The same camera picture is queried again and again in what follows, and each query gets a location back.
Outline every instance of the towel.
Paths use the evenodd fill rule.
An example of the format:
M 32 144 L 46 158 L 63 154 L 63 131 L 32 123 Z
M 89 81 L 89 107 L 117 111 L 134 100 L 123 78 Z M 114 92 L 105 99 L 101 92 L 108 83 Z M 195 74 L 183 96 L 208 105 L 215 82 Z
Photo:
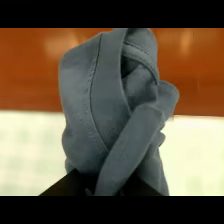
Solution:
M 179 93 L 161 81 L 150 29 L 117 28 L 60 61 L 66 170 L 96 177 L 95 196 L 114 196 L 131 175 L 169 195 L 159 146 Z

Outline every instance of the checkered tablecloth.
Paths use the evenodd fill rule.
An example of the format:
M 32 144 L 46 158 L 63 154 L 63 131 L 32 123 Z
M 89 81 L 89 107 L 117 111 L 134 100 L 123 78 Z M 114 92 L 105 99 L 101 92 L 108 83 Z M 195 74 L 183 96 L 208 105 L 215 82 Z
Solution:
M 61 113 L 0 112 L 0 195 L 39 195 L 65 175 Z M 224 195 L 224 119 L 178 117 L 160 151 L 171 195 Z

